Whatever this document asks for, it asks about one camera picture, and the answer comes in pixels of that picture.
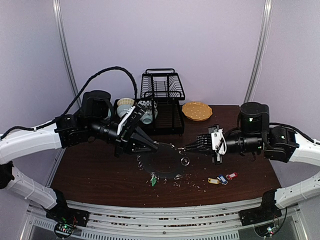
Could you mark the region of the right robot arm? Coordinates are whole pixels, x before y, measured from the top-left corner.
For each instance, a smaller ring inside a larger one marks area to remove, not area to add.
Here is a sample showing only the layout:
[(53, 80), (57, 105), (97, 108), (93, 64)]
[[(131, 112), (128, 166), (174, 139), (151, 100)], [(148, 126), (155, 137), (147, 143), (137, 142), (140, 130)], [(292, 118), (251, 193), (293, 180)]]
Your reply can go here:
[[(270, 109), (266, 104), (246, 102), (240, 106), (237, 126), (224, 132), (219, 125), (209, 127), (195, 142), (184, 146), (183, 151), (211, 155), (215, 164), (222, 163), (226, 154), (251, 153), (283, 163), (299, 162), (314, 166), (320, 164), (320, 142), (298, 128), (270, 122)], [(282, 215), (281, 210), (320, 194), (320, 175), (288, 187), (266, 191), (260, 206), (241, 210), (242, 226), (272, 220)]]

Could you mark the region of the grey perforated keyring disc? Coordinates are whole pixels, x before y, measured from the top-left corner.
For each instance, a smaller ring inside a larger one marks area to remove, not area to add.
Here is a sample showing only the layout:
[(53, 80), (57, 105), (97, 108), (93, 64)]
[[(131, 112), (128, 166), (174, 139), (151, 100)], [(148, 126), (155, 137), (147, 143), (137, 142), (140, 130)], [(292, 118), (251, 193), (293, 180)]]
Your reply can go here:
[(143, 153), (137, 157), (138, 167), (157, 179), (181, 178), (190, 164), (185, 151), (171, 143), (160, 142), (157, 146), (157, 152)]

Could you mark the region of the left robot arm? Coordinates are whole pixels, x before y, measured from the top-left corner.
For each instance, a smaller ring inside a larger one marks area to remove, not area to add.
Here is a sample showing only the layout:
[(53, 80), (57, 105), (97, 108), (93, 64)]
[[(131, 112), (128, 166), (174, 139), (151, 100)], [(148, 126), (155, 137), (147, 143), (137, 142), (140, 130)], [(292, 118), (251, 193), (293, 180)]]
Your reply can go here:
[(155, 153), (157, 144), (138, 126), (145, 107), (132, 106), (119, 123), (111, 95), (103, 90), (85, 92), (79, 110), (32, 128), (16, 126), (0, 136), (0, 187), (38, 203), (46, 217), (63, 227), (85, 227), (89, 212), (68, 206), (64, 194), (23, 174), (13, 161), (46, 150), (66, 149), (89, 138), (113, 144), (115, 156)]

